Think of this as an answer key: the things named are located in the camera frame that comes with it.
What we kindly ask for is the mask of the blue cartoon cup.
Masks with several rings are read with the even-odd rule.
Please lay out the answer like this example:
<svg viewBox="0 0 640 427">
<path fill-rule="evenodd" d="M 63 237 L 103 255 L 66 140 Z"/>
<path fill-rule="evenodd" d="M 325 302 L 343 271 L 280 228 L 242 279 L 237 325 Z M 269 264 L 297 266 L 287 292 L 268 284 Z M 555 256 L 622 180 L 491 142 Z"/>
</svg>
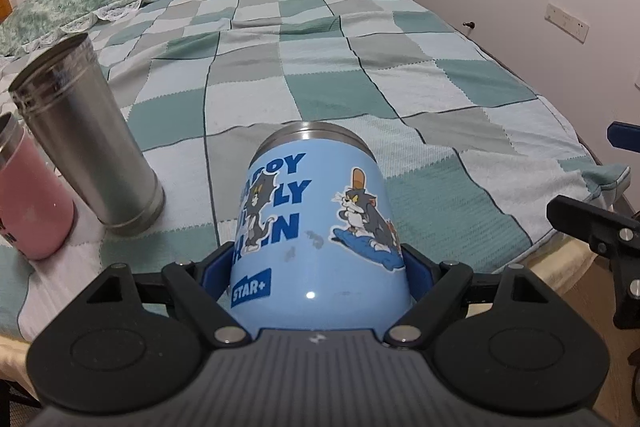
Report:
<svg viewBox="0 0 640 427">
<path fill-rule="evenodd" d="M 247 332 L 371 329 L 411 306 L 380 167 L 354 132 L 301 121 L 273 132 L 247 170 L 229 284 Z"/>
</svg>

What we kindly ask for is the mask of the pink steel cup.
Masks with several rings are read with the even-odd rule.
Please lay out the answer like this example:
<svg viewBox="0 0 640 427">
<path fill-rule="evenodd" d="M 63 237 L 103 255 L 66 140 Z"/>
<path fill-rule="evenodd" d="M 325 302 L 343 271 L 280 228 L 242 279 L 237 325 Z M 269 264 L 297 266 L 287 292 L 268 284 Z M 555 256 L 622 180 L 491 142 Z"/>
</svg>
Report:
<svg viewBox="0 0 640 427">
<path fill-rule="evenodd" d="M 1 236 L 29 260 L 53 255 L 74 223 L 70 191 L 11 113 L 1 116 Z"/>
</svg>

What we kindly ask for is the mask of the checkered green bed blanket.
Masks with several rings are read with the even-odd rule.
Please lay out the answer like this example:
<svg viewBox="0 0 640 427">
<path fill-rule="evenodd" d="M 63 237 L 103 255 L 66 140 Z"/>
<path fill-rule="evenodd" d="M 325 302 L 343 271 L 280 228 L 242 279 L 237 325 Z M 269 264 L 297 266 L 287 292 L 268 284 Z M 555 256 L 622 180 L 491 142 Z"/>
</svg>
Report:
<svg viewBox="0 0 640 427">
<path fill-rule="evenodd" d="M 597 164 L 546 98 L 412 0 L 129 0 L 79 29 L 166 207 L 130 239 L 81 209 L 40 265 L 3 247 L 8 337 L 35 337 L 111 263 L 153 272 L 231 239 L 250 158 L 296 120 L 361 136 L 402 240 L 480 271 L 551 239 L 554 196 L 608 205 L 629 184 L 628 167 Z"/>
</svg>

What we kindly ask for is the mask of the tall steel tumbler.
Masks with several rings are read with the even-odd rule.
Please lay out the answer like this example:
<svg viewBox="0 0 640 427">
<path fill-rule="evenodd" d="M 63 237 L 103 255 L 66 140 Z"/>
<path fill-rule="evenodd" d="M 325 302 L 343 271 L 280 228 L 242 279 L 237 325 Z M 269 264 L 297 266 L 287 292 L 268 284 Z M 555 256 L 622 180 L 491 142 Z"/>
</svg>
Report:
<svg viewBox="0 0 640 427">
<path fill-rule="evenodd" d="M 86 34 L 68 37 L 30 62 L 9 95 L 64 179 L 114 234 L 148 229 L 165 193 L 108 87 Z"/>
</svg>

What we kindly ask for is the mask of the white wall socket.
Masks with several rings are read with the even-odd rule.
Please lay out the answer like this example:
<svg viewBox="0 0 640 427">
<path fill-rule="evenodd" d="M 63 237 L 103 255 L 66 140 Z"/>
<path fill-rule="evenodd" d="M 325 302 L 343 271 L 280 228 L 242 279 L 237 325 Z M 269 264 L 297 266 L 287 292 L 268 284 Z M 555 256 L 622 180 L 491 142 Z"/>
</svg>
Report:
<svg viewBox="0 0 640 427">
<path fill-rule="evenodd" d="M 570 35 L 580 43 L 585 43 L 589 25 L 577 17 L 568 14 L 564 10 L 558 8 L 552 3 L 547 4 L 546 12 L 544 13 L 544 19 L 555 27 L 564 31 L 567 35 Z"/>
</svg>

